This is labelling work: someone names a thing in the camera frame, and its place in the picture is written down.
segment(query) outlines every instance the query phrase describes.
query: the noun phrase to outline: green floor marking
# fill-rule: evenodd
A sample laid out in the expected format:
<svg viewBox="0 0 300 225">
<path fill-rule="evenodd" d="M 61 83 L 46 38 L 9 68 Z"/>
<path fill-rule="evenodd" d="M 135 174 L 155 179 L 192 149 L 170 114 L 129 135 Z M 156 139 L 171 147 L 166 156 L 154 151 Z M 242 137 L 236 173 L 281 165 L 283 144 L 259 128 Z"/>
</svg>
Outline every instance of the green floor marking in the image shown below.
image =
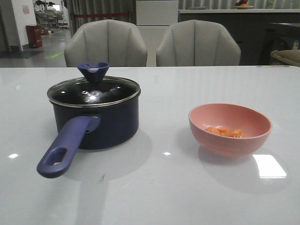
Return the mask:
<svg viewBox="0 0 300 225">
<path fill-rule="evenodd" d="M 64 55 L 64 52 L 55 52 L 51 55 L 48 55 L 47 57 L 45 57 L 45 59 L 56 59 L 56 58 L 59 58 L 61 56 Z"/>
</svg>

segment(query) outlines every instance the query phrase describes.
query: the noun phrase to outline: stainless steel rim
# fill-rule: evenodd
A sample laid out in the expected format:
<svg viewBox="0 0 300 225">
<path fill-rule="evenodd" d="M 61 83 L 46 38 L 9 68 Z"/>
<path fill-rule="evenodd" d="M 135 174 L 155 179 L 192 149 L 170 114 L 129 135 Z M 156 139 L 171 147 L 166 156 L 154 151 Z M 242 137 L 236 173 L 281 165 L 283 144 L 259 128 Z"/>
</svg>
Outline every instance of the stainless steel rim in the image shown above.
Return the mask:
<svg viewBox="0 0 300 225">
<path fill-rule="evenodd" d="M 136 89 L 136 92 L 131 95 L 128 96 L 124 99 L 118 100 L 118 101 L 113 101 L 113 102 L 107 102 L 107 103 L 98 103 L 98 104 L 69 104 L 69 103 L 64 103 L 64 102 L 60 102 L 57 101 L 55 99 L 52 98 L 53 93 L 55 93 L 57 90 L 59 90 L 62 86 L 68 84 L 68 85 L 76 85 L 78 83 L 85 83 L 88 82 L 85 77 L 80 77 L 80 78 L 75 78 L 75 79 L 70 79 L 70 80 L 66 80 L 63 82 L 60 82 L 58 84 L 53 85 L 51 88 L 49 88 L 49 90 L 47 91 L 47 96 L 49 98 L 49 101 L 57 104 L 57 105 L 61 105 L 61 106 L 65 106 L 65 107 L 70 107 L 70 108 L 99 108 L 99 107 L 106 107 L 106 106 L 111 106 L 111 105 L 117 105 L 120 104 L 122 102 L 126 102 L 132 98 L 134 98 L 135 96 L 139 95 L 141 93 L 141 88 L 140 85 L 135 82 L 132 81 L 130 79 L 127 78 L 122 78 L 122 77 L 114 77 L 114 76 L 105 76 L 104 80 L 111 80 L 111 81 L 118 81 L 120 83 L 125 83 L 129 86 L 132 86 Z"/>
</svg>

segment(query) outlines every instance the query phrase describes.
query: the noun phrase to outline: gray curtain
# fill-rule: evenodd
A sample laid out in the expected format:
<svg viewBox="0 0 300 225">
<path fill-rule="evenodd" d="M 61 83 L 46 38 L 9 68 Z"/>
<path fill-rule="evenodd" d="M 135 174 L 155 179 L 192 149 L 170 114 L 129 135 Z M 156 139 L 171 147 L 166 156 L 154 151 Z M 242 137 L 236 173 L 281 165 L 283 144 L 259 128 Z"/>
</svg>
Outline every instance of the gray curtain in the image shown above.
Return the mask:
<svg viewBox="0 0 300 225">
<path fill-rule="evenodd" d="M 126 22 L 135 22 L 135 0 L 67 0 L 67 9 L 72 33 L 83 24 L 103 19 L 114 19 Z M 104 18 L 74 18 L 74 15 L 131 13 L 128 16 Z"/>
</svg>

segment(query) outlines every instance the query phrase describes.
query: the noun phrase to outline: orange food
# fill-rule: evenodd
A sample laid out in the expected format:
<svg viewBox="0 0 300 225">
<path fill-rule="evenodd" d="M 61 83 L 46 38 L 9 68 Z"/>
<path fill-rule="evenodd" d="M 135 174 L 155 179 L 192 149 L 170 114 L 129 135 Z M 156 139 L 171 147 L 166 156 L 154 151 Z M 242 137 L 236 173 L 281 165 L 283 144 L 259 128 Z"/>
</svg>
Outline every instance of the orange food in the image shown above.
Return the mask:
<svg viewBox="0 0 300 225">
<path fill-rule="evenodd" d="M 244 137 L 245 133 L 240 129 L 228 130 L 226 127 L 208 127 L 207 131 L 227 137 Z"/>
</svg>

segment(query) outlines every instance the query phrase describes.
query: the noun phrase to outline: saucepan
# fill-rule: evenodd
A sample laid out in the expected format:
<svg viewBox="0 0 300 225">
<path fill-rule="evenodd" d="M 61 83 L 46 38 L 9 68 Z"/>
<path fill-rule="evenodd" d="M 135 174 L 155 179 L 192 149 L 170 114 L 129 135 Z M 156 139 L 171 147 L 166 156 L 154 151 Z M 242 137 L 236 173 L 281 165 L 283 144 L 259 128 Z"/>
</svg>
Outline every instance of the saucepan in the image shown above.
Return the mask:
<svg viewBox="0 0 300 225">
<path fill-rule="evenodd" d="M 57 178 L 69 169 L 78 148 L 110 148 L 137 132 L 140 86 L 130 79 L 104 76 L 109 66 L 82 63 L 78 69 L 84 77 L 47 91 L 58 135 L 37 165 L 40 175 Z"/>
</svg>

